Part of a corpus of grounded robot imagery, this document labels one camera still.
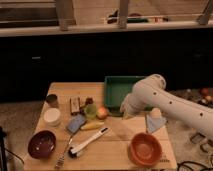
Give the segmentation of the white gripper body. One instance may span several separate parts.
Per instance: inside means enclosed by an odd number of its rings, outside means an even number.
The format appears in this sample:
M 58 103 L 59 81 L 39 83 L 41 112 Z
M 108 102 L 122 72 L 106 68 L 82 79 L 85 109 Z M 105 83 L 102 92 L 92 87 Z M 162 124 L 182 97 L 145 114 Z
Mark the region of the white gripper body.
M 136 116 L 136 110 L 129 103 L 129 95 L 127 95 L 121 103 L 120 112 L 123 114 L 124 120 L 133 118 Z

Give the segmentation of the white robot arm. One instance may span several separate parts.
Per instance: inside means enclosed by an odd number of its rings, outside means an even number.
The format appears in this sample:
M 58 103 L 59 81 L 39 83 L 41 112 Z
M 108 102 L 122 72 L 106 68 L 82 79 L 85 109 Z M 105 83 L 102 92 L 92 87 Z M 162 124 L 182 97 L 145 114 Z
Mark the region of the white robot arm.
M 143 104 L 156 107 L 213 140 L 213 109 L 172 95 L 165 88 L 166 80 L 159 74 L 136 82 L 122 101 L 120 111 L 137 115 Z

